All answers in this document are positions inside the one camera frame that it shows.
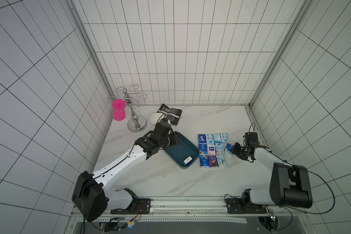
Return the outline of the blue barcode tissue pack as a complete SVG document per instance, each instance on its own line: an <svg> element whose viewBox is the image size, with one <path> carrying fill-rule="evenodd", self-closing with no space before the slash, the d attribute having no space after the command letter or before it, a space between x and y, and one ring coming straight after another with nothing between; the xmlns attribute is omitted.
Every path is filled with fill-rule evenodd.
<svg viewBox="0 0 351 234"><path fill-rule="evenodd" d="M232 144L228 143L228 144L226 145L226 148L225 148L225 150L224 150L224 153L225 153L225 154L229 154L229 155L233 155L233 153L232 153L233 147L234 147L234 146L233 146Z"/></svg>

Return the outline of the light blue striped tissue pack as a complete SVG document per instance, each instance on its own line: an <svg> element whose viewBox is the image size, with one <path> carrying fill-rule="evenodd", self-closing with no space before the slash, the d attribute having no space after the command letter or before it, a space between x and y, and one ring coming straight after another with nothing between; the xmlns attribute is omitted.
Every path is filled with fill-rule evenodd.
<svg viewBox="0 0 351 234"><path fill-rule="evenodd" d="M219 167L227 167L227 162L224 155L216 155L216 159Z"/></svg>

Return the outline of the light blue figures tissue pack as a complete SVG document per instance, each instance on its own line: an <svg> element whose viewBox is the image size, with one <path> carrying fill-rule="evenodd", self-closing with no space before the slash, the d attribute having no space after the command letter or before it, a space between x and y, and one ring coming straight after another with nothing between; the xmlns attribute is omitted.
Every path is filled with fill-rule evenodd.
<svg viewBox="0 0 351 234"><path fill-rule="evenodd" d="M224 154L224 146L223 143L217 142L215 143L215 153L217 155L223 155Z"/></svg>

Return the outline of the light blue cartoon tissue pack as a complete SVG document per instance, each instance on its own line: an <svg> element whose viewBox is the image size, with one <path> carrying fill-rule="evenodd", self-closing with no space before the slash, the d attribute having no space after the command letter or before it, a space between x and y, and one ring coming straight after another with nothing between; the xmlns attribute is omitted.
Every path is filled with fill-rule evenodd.
<svg viewBox="0 0 351 234"><path fill-rule="evenodd" d="M222 143L221 134L213 134L214 143Z"/></svg>

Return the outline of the pink white Tempo tissue pack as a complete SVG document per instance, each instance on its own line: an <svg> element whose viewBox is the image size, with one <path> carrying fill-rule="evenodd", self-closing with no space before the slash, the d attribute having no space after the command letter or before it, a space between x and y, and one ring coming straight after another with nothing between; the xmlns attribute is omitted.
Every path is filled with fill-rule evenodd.
<svg viewBox="0 0 351 234"><path fill-rule="evenodd" d="M207 144L207 154L216 155L216 146L215 144Z"/></svg>

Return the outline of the white Vinda tissue pack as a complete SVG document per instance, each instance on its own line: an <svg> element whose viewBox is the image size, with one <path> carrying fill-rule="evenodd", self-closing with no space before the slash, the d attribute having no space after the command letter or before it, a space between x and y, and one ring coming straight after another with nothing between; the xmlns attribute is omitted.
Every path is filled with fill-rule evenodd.
<svg viewBox="0 0 351 234"><path fill-rule="evenodd" d="M192 160L193 160L193 158L192 157L188 157L188 158L186 158L184 161L183 161L183 165L188 165L189 163L191 163L192 162Z"/></svg>

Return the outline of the light blue Vinda tissue pack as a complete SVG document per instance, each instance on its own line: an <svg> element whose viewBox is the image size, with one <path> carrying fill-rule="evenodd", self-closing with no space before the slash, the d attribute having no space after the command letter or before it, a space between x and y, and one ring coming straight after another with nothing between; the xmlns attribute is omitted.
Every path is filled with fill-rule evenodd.
<svg viewBox="0 0 351 234"><path fill-rule="evenodd" d="M206 134L206 143L207 144L214 144L214 136L213 134Z"/></svg>

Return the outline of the dark blue Tempo tissue pack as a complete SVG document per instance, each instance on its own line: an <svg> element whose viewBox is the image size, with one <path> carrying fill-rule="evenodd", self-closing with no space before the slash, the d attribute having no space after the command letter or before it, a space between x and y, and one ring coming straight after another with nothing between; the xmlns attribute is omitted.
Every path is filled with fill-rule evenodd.
<svg viewBox="0 0 351 234"><path fill-rule="evenodd" d="M198 141L199 141L199 144L206 144L207 143L206 135L198 134Z"/></svg>

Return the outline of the blue orange Vinda tissue pack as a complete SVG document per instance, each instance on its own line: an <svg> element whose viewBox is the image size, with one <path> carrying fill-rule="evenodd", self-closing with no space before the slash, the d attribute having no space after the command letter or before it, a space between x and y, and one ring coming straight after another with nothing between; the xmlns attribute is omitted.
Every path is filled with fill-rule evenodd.
<svg viewBox="0 0 351 234"><path fill-rule="evenodd" d="M208 146L207 144L199 144L199 154L208 155Z"/></svg>

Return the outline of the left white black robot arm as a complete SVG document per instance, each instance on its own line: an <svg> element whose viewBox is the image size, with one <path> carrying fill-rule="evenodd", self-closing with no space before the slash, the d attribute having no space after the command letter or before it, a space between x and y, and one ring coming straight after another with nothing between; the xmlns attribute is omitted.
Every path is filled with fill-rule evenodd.
<svg viewBox="0 0 351 234"><path fill-rule="evenodd" d="M82 213L85 221L92 222L107 210L136 207L135 193L130 189L114 191L114 184L132 168L148 160L152 155L180 144L181 134L173 131L170 124L161 121L153 131L138 138L122 156L103 168L89 173L82 172L72 195L72 202Z"/></svg>

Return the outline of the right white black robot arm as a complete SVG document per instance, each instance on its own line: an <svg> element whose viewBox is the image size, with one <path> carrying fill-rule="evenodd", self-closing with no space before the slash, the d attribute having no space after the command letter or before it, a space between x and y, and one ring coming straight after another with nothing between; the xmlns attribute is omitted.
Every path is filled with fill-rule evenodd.
<svg viewBox="0 0 351 234"><path fill-rule="evenodd" d="M260 162L271 172L269 185L246 189L239 198L226 199L230 214L264 214L270 206L311 208L313 197L308 170L292 165L277 156L267 146L261 145L255 132L246 132L243 143L235 143L230 152L250 163Z"/></svg>

